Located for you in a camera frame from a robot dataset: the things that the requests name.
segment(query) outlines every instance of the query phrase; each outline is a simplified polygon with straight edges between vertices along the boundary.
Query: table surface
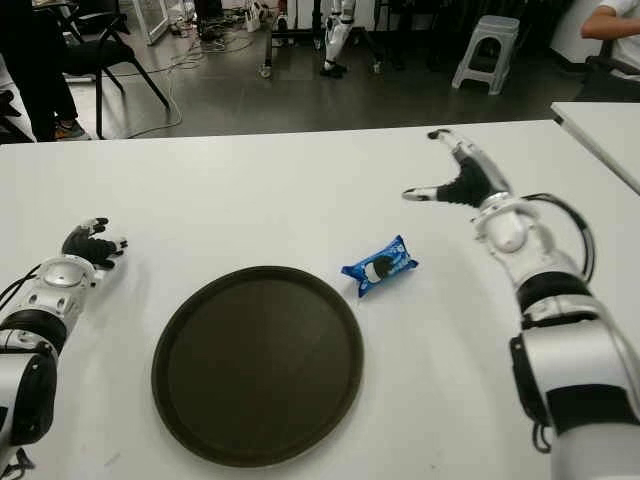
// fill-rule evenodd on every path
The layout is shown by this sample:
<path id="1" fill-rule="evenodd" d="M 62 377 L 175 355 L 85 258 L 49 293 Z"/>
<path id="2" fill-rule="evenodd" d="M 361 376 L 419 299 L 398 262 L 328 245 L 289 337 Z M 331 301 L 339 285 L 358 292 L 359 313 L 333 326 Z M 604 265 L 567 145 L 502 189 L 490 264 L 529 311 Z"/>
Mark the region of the table surface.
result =
<path id="1" fill-rule="evenodd" d="M 589 220 L 593 291 L 640 348 L 640 198 L 551 121 L 455 127 L 520 194 L 549 191 Z M 61 357 L 55 420 L 28 451 L 32 479 L 546 478 L 511 376 L 519 312 L 474 240 L 470 208 L 405 202 L 457 174 L 425 128 L 0 147 L 0 285 L 55 255 L 80 220 L 108 216 L 127 261 L 94 294 Z M 570 220 L 541 206 L 582 261 Z M 340 274 L 402 234 L 416 270 L 363 299 Z M 251 265 L 304 269 L 347 300 L 365 365 L 350 413 L 299 458 L 262 469 L 202 460 L 153 403 L 152 356 L 195 290 Z"/>
<path id="2" fill-rule="evenodd" d="M 640 195 L 640 161 L 635 147 L 638 103 L 556 102 L 563 126 Z"/>

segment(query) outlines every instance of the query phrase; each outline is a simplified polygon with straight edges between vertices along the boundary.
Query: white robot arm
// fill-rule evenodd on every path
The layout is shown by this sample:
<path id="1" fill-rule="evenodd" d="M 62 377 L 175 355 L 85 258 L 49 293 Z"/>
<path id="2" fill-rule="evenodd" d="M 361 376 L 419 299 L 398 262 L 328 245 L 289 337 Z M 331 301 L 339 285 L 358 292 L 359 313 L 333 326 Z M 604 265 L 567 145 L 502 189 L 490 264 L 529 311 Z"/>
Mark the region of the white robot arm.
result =
<path id="1" fill-rule="evenodd" d="M 0 309 L 33 279 L 0 323 L 0 477 L 17 471 L 14 478 L 19 478 L 34 467 L 21 446 L 40 440 L 51 426 L 58 356 L 96 286 L 94 265 L 113 268 L 113 259 L 127 247 L 124 239 L 92 238 L 107 223 L 106 218 L 95 218 L 79 225 L 58 257 L 35 267 L 2 294 L 13 292 Z M 17 464 L 9 465 L 14 455 Z"/>
<path id="2" fill-rule="evenodd" d="M 640 479 L 640 362 L 589 291 L 590 273 L 556 248 L 527 197 L 512 193 L 482 150 L 446 129 L 429 137 L 451 148 L 460 175 L 403 197 L 479 210 L 478 238 L 509 274 L 522 312 L 513 373 L 534 437 L 539 426 L 555 433 L 552 477 Z"/>

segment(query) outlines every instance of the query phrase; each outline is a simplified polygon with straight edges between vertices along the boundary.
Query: gray floor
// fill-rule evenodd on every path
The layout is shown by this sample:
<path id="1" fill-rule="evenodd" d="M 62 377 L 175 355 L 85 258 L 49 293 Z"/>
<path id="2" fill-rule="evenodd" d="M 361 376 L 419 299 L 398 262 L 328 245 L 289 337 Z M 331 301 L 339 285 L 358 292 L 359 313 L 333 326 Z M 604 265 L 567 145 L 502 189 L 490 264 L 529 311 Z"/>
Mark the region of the gray floor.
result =
<path id="1" fill-rule="evenodd" d="M 134 34 L 126 41 L 135 49 L 147 70 L 168 66 L 172 58 L 183 55 L 193 42 L 165 34 L 147 47 L 133 12 L 130 26 Z M 271 80 L 257 74 L 264 57 L 264 32 L 249 35 L 238 32 L 229 44 L 237 52 L 207 54 L 191 70 L 176 69 L 171 75 L 175 102 L 183 121 L 145 137 L 230 135 L 273 132 L 303 132 L 381 127 L 404 127 L 552 118 L 553 101 L 572 99 L 580 88 L 581 76 L 563 72 L 554 60 L 517 58 L 511 76 L 500 96 L 489 97 L 487 86 L 465 82 L 459 90 L 450 87 L 455 64 L 441 72 L 430 72 L 424 52 L 407 54 L 407 68 L 395 71 L 385 63 L 383 73 L 372 73 L 372 57 L 362 44 L 350 43 L 342 63 L 349 72 L 342 80 L 318 75 L 322 58 L 310 46 L 274 49 Z M 120 65 L 115 73 L 133 72 Z M 152 74 L 160 88 L 168 92 L 166 73 Z M 177 112 L 167 112 L 140 76 L 120 77 L 126 95 L 105 79 L 104 135 L 126 138 L 134 132 L 165 125 L 176 120 Z M 0 85 L 10 81 L 0 65 Z M 80 122 L 95 131 L 95 86 L 71 86 L 80 113 Z M 20 110 L 20 102 L 15 102 Z M 30 132 L 28 119 L 18 123 Z"/>

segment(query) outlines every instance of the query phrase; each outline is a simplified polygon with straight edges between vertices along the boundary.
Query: plastic stool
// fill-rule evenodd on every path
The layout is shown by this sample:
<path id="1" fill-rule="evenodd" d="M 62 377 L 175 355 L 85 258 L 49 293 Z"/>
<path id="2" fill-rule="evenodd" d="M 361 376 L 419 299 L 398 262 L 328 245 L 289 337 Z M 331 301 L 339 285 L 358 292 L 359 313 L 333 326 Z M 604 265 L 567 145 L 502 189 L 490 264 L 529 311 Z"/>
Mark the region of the plastic stool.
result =
<path id="1" fill-rule="evenodd" d="M 520 20 L 517 18 L 497 17 L 494 15 L 483 16 L 473 31 L 467 52 L 458 65 L 458 70 L 456 70 L 451 86 L 460 88 L 460 84 L 465 78 L 471 78 L 487 82 L 489 84 L 489 95 L 499 95 L 509 74 L 509 62 L 513 46 L 516 43 L 516 38 L 518 38 L 519 26 Z M 493 38 L 500 43 L 500 56 L 493 72 L 481 72 L 469 68 L 480 42 L 485 38 Z"/>

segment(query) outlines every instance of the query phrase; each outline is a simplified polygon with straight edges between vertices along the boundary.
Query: chair leg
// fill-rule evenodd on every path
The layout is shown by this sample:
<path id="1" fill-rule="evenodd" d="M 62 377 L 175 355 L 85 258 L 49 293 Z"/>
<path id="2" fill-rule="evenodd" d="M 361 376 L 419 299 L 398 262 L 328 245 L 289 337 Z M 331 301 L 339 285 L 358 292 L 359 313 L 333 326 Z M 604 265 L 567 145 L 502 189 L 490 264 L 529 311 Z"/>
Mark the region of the chair leg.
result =
<path id="1" fill-rule="evenodd" d="M 102 136 L 102 71 L 96 73 L 96 133 L 100 140 Z"/>
<path id="2" fill-rule="evenodd" d="M 0 125 L 2 125 L 6 130 L 9 131 L 20 143 L 33 143 L 22 130 L 16 127 L 11 120 L 6 118 L 4 115 L 0 115 Z"/>
<path id="3" fill-rule="evenodd" d="M 136 67 L 136 69 L 138 70 L 138 72 L 140 72 L 140 75 L 142 75 L 142 78 L 144 78 L 144 80 L 147 82 L 147 85 L 149 85 L 151 87 L 151 90 L 153 90 L 153 92 L 158 96 L 158 98 L 160 99 L 160 101 L 163 103 L 163 105 L 167 108 L 169 108 L 169 102 L 167 101 L 166 98 L 164 98 L 164 95 L 162 94 L 162 92 L 158 89 L 158 87 L 156 86 L 155 83 L 153 83 L 153 80 L 151 80 L 151 78 L 149 78 L 149 75 L 147 75 L 147 72 L 144 71 L 144 69 L 142 68 L 142 65 L 140 65 L 138 63 L 138 60 L 136 60 L 135 58 L 133 60 L 131 60 L 131 63 L 133 64 L 134 67 Z"/>
<path id="4" fill-rule="evenodd" d="M 121 83 L 118 81 L 118 79 L 113 75 L 113 73 L 111 73 L 111 72 L 109 71 L 109 69 L 108 69 L 108 68 L 105 68 L 105 69 L 104 69 L 104 73 L 106 73 L 106 74 L 107 74 L 107 77 L 109 77 L 109 78 L 111 79 L 111 81 L 112 81 L 113 83 L 115 83 L 116 87 L 118 87 L 118 88 L 120 89 L 120 91 L 121 91 L 122 93 L 124 93 L 124 88 L 122 88 L 122 84 L 121 84 Z"/>

